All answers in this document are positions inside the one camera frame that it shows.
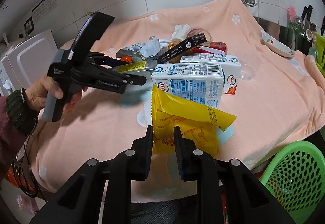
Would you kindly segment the silver foil wrapper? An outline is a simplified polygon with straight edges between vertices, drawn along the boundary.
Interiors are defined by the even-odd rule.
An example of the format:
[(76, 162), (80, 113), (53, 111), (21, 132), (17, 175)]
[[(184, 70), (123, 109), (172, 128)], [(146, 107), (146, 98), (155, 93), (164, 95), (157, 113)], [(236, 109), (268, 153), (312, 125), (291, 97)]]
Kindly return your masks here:
[(124, 47), (120, 49), (115, 57), (122, 58), (124, 56), (131, 56), (131, 57), (139, 57), (141, 59), (148, 59), (151, 57), (155, 57), (157, 54), (160, 53), (162, 46), (159, 42), (157, 37), (153, 37), (149, 42), (142, 43), (138, 42), (131, 46)]

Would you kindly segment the orange snack packet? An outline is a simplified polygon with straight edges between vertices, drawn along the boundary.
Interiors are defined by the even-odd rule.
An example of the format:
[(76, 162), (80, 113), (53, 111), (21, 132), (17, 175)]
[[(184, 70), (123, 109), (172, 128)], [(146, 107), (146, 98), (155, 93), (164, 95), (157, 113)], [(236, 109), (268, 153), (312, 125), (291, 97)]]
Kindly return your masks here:
[(127, 62), (128, 64), (132, 63), (132, 57), (131, 56), (124, 56), (120, 60), (124, 61), (124, 62)]

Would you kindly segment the red cigarette pack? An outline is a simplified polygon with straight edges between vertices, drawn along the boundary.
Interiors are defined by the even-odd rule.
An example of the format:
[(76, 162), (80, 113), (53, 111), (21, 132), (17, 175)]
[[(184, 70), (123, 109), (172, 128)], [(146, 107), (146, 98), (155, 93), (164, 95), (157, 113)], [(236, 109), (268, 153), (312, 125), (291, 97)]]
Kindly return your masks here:
[(224, 42), (205, 42), (192, 48), (192, 52), (226, 55), (228, 53), (228, 47)]

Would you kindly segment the wall power socket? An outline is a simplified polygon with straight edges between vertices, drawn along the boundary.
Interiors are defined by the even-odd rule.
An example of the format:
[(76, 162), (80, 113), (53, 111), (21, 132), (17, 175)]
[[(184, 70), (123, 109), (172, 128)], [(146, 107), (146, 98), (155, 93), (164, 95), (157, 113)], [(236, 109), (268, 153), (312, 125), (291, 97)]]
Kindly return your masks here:
[(34, 27), (34, 22), (33, 22), (33, 18), (30, 16), (27, 21), (24, 23), (24, 31), (26, 36), (29, 36), (33, 30), (35, 29)]

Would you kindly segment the rear white milk carton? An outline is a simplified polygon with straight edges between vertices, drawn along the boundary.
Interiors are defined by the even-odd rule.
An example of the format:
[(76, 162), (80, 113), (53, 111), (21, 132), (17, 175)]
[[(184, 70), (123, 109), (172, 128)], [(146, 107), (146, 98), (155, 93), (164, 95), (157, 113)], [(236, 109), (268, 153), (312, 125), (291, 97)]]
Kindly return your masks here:
[(193, 53), (182, 56), (180, 63), (217, 64), (224, 72), (223, 94), (234, 95), (241, 77), (242, 64), (235, 55)]

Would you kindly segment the yellow energy drink bottle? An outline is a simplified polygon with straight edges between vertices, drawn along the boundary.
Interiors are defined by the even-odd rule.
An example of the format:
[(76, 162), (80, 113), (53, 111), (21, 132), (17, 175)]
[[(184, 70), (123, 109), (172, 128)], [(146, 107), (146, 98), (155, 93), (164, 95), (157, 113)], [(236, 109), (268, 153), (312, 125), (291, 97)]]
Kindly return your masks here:
[(178, 46), (181, 46), (183, 45), (183, 40), (179, 39), (179, 38), (175, 38), (175, 39), (172, 39), (168, 46), (167, 46), (167, 49), (170, 50), (174, 47), (178, 47)]

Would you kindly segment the black narrow box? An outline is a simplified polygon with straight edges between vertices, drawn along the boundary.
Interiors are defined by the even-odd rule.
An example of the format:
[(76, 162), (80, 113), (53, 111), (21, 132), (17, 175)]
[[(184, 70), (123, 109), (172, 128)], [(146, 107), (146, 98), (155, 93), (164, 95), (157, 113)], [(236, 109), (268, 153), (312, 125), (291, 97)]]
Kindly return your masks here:
[(186, 51), (189, 51), (192, 48), (197, 47), (198, 45), (201, 45), (202, 43), (206, 42), (206, 38), (204, 34), (198, 34), (191, 36), (185, 40), (183, 40), (183, 45), (174, 47), (170, 50), (167, 50), (165, 53), (160, 55), (157, 58), (158, 64), (163, 64), (168, 62), (170, 59), (174, 59), (175, 57), (183, 54)]

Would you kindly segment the yellow snack wrapper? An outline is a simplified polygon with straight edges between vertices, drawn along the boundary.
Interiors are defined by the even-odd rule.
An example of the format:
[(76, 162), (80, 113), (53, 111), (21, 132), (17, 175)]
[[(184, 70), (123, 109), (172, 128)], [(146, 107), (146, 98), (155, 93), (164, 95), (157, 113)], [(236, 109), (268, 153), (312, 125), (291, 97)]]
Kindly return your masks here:
[(167, 94), (157, 86), (152, 90), (151, 117), (154, 154), (175, 151), (173, 130), (178, 126), (182, 137), (212, 156), (219, 150), (217, 128), (225, 131), (236, 119), (235, 115)]

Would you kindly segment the front white milk carton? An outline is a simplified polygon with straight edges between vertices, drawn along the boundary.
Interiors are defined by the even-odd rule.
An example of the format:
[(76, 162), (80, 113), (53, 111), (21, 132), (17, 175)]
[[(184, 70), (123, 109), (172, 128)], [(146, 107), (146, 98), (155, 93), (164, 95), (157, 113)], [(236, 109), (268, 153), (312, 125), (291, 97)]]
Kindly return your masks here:
[(218, 108), (224, 88), (224, 72), (218, 64), (158, 64), (152, 82), (163, 92), (212, 108)]

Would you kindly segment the peach flower-print cloth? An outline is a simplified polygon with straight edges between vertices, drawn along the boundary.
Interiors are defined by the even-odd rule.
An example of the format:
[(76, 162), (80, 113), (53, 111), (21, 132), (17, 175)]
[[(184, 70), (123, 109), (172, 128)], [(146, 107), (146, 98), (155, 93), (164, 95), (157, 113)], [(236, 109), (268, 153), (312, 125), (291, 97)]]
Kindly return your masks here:
[[(261, 27), (240, 0), (215, 0), (119, 21), (92, 49), (114, 57), (119, 49), (150, 36), (169, 38), (177, 25), (207, 30), (254, 72), (250, 81), (239, 81), (234, 95), (221, 98), (220, 109), (236, 120), (229, 138), (218, 135), (217, 159), (237, 158), (254, 168), (324, 126), (324, 77), (314, 58), (296, 52), (288, 60), (263, 45)], [(146, 133), (150, 99), (150, 93), (131, 98), (89, 89), (59, 122), (39, 122), (28, 146), (39, 185), (56, 192), (88, 159), (105, 161), (129, 149)]]

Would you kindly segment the green utensil rack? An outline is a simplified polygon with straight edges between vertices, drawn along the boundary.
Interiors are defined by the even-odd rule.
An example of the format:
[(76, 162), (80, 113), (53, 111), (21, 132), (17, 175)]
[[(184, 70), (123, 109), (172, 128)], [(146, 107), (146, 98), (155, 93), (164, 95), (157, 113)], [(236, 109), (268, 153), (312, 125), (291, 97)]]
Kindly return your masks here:
[(314, 33), (312, 46), (309, 49), (309, 55), (315, 57), (315, 63), (318, 70), (324, 75), (324, 37)]

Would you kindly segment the white flower-print dish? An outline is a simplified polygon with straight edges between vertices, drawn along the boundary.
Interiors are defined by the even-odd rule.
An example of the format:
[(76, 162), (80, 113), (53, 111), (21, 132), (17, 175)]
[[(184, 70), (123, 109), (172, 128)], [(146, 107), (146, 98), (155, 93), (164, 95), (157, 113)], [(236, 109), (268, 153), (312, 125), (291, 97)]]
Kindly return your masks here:
[(261, 29), (261, 42), (264, 45), (267, 45), (268, 48), (273, 51), (274, 53), (284, 57), (284, 58), (292, 58), (295, 55), (295, 52), (286, 46), (285, 44), (281, 43), (273, 36), (268, 34), (266, 31)]

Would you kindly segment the green perforated plastic basket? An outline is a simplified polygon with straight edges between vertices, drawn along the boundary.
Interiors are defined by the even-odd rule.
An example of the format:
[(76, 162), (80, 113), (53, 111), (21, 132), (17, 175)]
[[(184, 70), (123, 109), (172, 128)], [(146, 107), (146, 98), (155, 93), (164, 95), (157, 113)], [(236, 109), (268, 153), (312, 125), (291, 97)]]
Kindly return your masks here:
[(260, 181), (295, 223), (305, 223), (324, 196), (324, 156), (308, 141), (293, 142), (275, 155)]

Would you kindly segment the white milk carton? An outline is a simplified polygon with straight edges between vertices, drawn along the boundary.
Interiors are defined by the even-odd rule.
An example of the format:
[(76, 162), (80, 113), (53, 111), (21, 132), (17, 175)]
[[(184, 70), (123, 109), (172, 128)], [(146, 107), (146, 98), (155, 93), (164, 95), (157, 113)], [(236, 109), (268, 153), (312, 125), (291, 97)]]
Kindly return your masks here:
[(242, 64), (235, 55), (193, 53), (182, 56), (180, 63), (217, 64), (224, 72), (223, 94), (234, 95), (241, 77)]
[(224, 88), (224, 72), (218, 64), (158, 64), (152, 82), (163, 92), (212, 108), (218, 108)]

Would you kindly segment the red clear plastic cup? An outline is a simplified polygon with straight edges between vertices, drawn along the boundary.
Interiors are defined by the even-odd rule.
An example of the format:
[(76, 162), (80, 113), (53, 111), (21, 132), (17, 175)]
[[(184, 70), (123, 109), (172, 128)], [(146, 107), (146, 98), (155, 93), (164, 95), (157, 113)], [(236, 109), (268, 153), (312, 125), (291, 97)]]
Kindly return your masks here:
[(210, 32), (206, 29), (201, 28), (201, 27), (192, 27), (192, 28), (188, 29), (188, 31), (186, 32), (186, 37), (189, 38), (191, 36), (198, 35), (198, 34), (204, 34), (204, 36), (208, 42), (212, 42), (212, 40), (213, 40)]

